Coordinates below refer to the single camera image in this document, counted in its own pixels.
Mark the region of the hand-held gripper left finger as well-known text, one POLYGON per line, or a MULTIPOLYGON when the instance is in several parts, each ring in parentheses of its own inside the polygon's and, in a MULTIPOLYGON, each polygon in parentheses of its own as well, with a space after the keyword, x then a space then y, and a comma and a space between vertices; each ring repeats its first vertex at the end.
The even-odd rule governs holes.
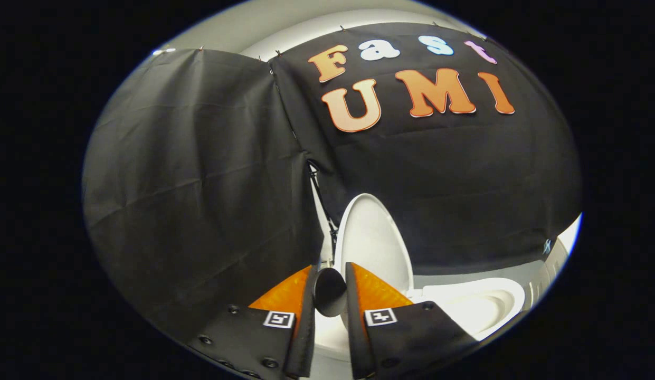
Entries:
POLYGON ((227 305, 187 341, 187 348, 242 378, 309 377, 317 274, 318 266, 308 265, 250 305, 227 305))

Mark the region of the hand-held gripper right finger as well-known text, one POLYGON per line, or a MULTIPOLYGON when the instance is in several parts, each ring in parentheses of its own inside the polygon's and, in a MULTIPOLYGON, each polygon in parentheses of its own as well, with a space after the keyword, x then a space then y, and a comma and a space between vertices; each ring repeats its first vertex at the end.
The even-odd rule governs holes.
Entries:
POLYGON ((355 379, 421 379, 479 342, 433 301, 415 303, 347 262, 347 334, 355 379))

